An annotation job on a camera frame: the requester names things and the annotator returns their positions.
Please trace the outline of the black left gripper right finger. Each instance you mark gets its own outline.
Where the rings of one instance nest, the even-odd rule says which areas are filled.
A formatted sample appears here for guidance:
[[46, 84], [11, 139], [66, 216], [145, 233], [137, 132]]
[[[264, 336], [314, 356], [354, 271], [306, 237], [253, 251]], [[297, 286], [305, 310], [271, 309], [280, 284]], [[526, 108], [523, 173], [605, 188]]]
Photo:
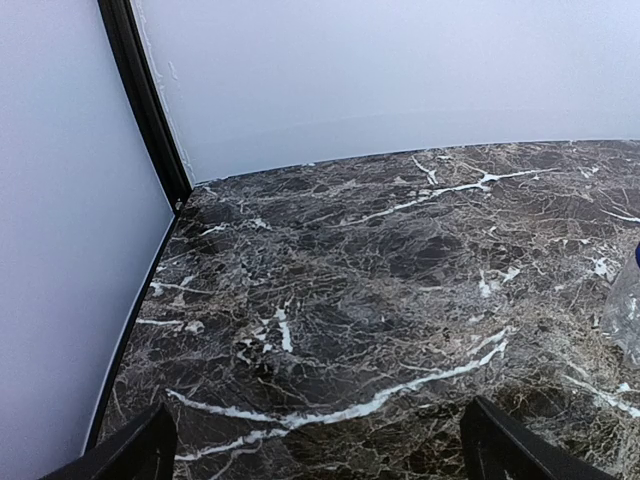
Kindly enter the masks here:
[[476, 396], [460, 420], [467, 477], [609, 479], [611, 476], [547, 443], [490, 400]]

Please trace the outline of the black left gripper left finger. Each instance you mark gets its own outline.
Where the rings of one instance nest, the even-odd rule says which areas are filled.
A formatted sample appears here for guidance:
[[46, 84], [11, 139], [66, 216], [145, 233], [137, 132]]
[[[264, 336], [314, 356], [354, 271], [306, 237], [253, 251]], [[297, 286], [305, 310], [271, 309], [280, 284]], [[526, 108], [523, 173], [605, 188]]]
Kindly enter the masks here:
[[176, 424], [159, 403], [44, 479], [172, 479], [175, 453]]

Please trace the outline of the Pepsi bottle with blue cap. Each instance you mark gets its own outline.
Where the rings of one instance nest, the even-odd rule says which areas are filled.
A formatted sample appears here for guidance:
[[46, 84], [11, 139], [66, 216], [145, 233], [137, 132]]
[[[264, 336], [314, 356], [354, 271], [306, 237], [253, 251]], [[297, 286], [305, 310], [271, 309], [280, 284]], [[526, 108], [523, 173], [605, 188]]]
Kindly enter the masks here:
[[601, 330], [621, 349], [624, 362], [639, 369], [639, 245], [634, 247], [611, 286]]

